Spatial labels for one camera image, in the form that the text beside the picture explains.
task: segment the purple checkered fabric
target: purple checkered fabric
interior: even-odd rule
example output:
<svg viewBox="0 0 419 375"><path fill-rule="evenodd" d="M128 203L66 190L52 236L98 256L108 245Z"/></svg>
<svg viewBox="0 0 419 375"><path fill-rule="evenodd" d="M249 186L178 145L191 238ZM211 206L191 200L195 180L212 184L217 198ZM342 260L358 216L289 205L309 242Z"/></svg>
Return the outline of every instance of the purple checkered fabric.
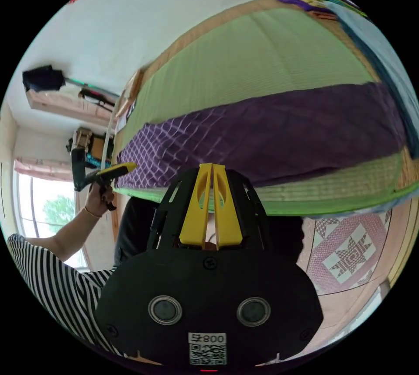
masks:
<svg viewBox="0 0 419 375"><path fill-rule="evenodd" d="M402 120L381 83L290 91L145 124L117 156L138 167L116 186L166 187L209 162L268 186L385 157L404 144Z"/></svg>

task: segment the white wall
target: white wall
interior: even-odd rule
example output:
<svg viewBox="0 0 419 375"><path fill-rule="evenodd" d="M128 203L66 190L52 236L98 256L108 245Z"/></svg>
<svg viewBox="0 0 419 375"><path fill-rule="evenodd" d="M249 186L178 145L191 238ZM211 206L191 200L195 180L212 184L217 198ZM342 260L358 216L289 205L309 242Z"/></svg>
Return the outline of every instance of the white wall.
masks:
<svg viewBox="0 0 419 375"><path fill-rule="evenodd" d="M18 125L56 134L81 124L31 110L22 72L52 64L66 76L120 94L131 75L180 35L222 10L250 0L78 0L40 31L7 89Z"/></svg>
<svg viewBox="0 0 419 375"><path fill-rule="evenodd" d="M17 232L12 197L13 149L17 125L5 102L0 110L0 225L5 237Z"/></svg>
<svg viewBox="0 0 419 375"><path fill-rule="evenodd" d="M14 155L15 157L69 162L70 154L65 146L72 135L72 132L61 136L52 132L44 133L27 127L19 127Z"/></svg>

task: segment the qr code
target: qr code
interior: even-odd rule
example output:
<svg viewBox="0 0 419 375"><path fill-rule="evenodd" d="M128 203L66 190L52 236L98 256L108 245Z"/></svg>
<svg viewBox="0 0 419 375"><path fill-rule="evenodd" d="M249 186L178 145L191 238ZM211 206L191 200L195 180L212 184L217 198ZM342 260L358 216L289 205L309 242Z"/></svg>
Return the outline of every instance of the qr code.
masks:
<svg viewBox="0 0 419 375"><path fill-rule="evenodd" d="M189 359L191 365L226 365L226 344L190 344Z"/></svg>

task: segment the green fabric edge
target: green fabric edge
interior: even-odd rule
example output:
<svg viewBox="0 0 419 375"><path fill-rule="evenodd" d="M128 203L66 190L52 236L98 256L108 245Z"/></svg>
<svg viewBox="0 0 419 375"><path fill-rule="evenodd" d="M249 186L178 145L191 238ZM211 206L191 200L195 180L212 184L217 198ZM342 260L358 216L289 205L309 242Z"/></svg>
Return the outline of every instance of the green fabric edge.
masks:
<svg viewBox="0 0 419 375"><path fill-rule="evenodd" d="M383 203L391 202L392 200L398 199L414 190L419 188L419 182L405 187L397 192L391 192L385 196L364 196L363 199L358 198L347 198L342 203L336 202L336 200L319 201L315 204L305 204L305 202L269 202L270 204L264 204L266 213L268 215L286 215L286 216L306 216L306 215L324 215L329 213L343 213L353 210L359 210L364 208L373 207ZM139 197L141 199L152 200L153 202L160 203L163 195L157 195L155 193L147 193L136 189L118 188L114 189L116 193L127 196ZM210 211L213 212L213 205L210 204Z"/></svg>

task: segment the bracelet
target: bracelet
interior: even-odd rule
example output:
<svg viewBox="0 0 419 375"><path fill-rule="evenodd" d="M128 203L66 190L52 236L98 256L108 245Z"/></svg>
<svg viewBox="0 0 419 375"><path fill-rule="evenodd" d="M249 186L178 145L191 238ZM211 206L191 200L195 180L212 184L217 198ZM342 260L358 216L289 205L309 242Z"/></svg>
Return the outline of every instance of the bracelet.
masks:
<svg viewBox="0 0 419 375"><path fill-rule="evenodd" d="M95 215L94 213L91 213L91 212L89 212L89 210L86 208L86 207L84 207L83 208L91 217L93 217L93 218L96 218L96 219L100 219L101 217L99 217L99 216L97 216L97 215Z"/></svg>

